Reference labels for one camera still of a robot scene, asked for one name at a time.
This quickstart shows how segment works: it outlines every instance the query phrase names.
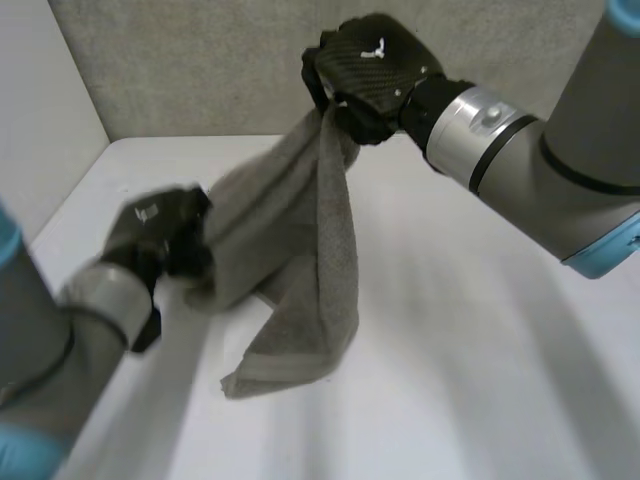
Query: white tabletop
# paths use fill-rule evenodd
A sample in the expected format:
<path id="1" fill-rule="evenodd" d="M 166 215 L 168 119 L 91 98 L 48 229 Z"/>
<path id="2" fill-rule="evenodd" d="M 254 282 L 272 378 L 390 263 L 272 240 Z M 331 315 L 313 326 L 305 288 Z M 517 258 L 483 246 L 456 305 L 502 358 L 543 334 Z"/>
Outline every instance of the white tabletop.
<path id="1" fill-rule="evenodd" d="M 125 199 L 208 187 L 275 140 L 114 143 L 34 244 L 48 282 L 99 251 Z M 640 258 L 581 278 L 404 137 L 364 149 L 349 185 L 361 324 L 339 369 L 226 400 L 269 309 L 210 318 L 163 284 L 162 342 L 122 362 L 59 479 L 640 478 Z"/>

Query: gray wall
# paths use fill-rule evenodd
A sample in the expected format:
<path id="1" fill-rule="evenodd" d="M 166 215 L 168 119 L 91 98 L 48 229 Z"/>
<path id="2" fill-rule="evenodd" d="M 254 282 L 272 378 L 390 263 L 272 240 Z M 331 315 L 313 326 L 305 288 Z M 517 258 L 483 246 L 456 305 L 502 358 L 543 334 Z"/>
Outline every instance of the gray wall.
<path id="1" fill-rule="evenodd" d="M 50 0 L 112 140 L 286 131 L 311 105 L 300 54 L 372 11 L 448 73 L 548 116 L 603 0 Z"/>

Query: blue joint cap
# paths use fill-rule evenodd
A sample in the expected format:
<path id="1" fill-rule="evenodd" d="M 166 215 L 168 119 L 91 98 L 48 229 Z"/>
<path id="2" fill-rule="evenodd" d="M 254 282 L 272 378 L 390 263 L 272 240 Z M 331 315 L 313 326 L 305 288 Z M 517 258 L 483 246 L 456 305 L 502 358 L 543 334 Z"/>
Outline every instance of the blue joint cap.
<path id="1" fill-rule="evenodd" d="M 45 433 L 0 424 L 0 478 L 50 480 L 69 447 Z"/>
<path id="2" fill-rule="evenodd" d="M 0 268 L 9 263 L 22 243 L 20 229 L 0 204 Z"/>
<path id="3" fill-rule="evenodd" d="M 564 262 L 587 278 L 600 278 L 640 251 L 640 212 Z"/>
<path id="4" fill-rule="evenodd" d="M 622 33 L 640 38 L 640 0 L 609 0 L 607 14 Z"/>

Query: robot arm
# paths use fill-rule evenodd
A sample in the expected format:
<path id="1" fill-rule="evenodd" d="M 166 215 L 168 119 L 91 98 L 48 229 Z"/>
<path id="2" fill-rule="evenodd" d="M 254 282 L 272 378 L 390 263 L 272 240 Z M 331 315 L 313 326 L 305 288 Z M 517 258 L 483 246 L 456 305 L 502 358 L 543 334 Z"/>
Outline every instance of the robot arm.
<path id="1" fill-rule="evenodd" d="M 319 108 L 325 88 L 343 105 L 337 121 L 354 140 L 376 144 L 405 130 L 436 170 L 563 263 L 598 278 L 640 248 L 640 8 L 633 5 L 609 3 L 546 123 L 481 86 L 448 79 L 385 15 L 325 32 L 303 57 L 303 78 Z"/>
<path id="2" fill-rule="evenodd" d="M 143 352 L 160 335 L 157 279 L 210 267 L 200 243 L 209 207 L 200 189 L 126 206 L 105 253 L 55 301 L 0 210 L 0 478 L 55 473 L 124 353 Z"/>

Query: gray towel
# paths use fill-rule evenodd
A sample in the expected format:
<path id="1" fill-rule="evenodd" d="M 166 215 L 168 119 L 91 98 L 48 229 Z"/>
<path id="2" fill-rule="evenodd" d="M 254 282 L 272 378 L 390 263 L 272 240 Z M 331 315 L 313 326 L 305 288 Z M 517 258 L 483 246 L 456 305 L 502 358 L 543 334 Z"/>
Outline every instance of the gray towel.
<path id="1" fill-rule="evenodd" d="M 235 372 L 228 398 L 313 382 L 339 363 L 358 326 L 358 263 L 345 178 L 358 146 L 332 106 L 309 113 L 271 151 L 211 189 L 205 241 L 215 268 L 197 297 L 214 310 L 257 292 L 273 313 Z"/>

